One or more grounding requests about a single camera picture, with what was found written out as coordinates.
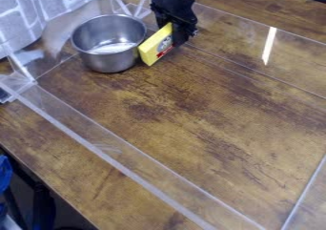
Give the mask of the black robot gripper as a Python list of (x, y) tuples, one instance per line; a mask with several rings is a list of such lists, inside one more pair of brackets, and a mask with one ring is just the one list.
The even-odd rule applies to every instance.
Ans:
[(172, 24), (173, 46), (178, 47), (188, 40), (188, 35), (197, 31), (197, 17), (192, 11), (194, 0), (149, 0), (149, 9), (156, 18), (157, 28)]

